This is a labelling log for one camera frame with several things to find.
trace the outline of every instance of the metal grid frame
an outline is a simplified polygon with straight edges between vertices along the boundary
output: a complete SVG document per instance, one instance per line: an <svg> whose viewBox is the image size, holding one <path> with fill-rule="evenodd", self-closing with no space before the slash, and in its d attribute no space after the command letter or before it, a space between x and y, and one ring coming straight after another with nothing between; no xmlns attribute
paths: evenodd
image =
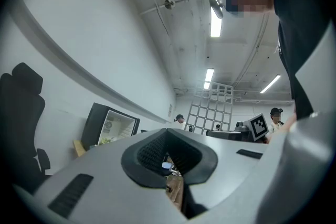
<svg viewBox="0 0 336 224"><path fill-rule="evenodd" d="M204 83L210 84L209 89L204 89ZM184 130L189 125L193 127L193 132L196 129L201 129L200 134L204 131L213 130L215 124L220 124L220 130L230 130L231 117L233 107L233 87L209 81L198 81L194 91L194 98L190 105L188 118L184 126ZM225 115L228 116L228 122L224 121Z"/></svg>

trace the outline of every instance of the dark clothing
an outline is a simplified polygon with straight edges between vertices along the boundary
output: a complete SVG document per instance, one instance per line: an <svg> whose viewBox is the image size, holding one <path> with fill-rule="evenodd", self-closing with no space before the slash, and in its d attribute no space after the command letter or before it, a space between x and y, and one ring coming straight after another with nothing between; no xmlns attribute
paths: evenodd
<svg viewBox="0 0 336 224"><path fill-rule="evenodd" d="M289 77L297 118L305 118L313 109L295 74L318 45L329 13L322 0L274 0L274 9L280 19L280 58Z"/></svg>

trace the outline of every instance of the black office chair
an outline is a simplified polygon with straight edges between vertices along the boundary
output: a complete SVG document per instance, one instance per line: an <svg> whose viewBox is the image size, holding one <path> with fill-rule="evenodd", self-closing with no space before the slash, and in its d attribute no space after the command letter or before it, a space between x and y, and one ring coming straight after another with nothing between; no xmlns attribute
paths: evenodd
<svg viewBox="0 0 336 224"><path fill-rule="evenodd" d="M12 75L5 73L0 78L1 153L11 181L30 193L45 180L45 170L50 169L46 152L34 146L35 129L45 107L39 95L42 83L43 78L25 63L18 64Z"/></svg>

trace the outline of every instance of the chair armrest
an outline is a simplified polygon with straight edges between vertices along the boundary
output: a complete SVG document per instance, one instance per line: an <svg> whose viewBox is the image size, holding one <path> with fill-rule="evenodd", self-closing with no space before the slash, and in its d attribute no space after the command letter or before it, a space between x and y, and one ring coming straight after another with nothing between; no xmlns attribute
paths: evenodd
<svg viewBox="0 0 336 224"><path fill-rule="evenodd" d="M50 161L47 153L41 148L36 149L38 161L40 163L41 172L45 175L46 170L50 169Z"/></svg>

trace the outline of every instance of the concrete ceiling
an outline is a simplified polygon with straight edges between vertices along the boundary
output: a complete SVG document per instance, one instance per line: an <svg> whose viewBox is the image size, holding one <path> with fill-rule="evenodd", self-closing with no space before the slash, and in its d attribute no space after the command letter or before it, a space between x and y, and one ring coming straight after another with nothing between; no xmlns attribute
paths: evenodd
<svg viewBox="0 0 336 224"><path fill-rule="evenodd" d="M158 5L164 1L156 0ZM154 0L134 4L139 13L155 7ZM159 13L154 10L141 17L177 93L190 91L198 79L205 79L207 68L214 68L213 81L233 85L240 99L291 99L288 76L274 53L279 23L275 14L224 18L220 37L213 38L208 0L178 3L172 10L160 8ZM259 94L277 74L280 80Z"/></svg>

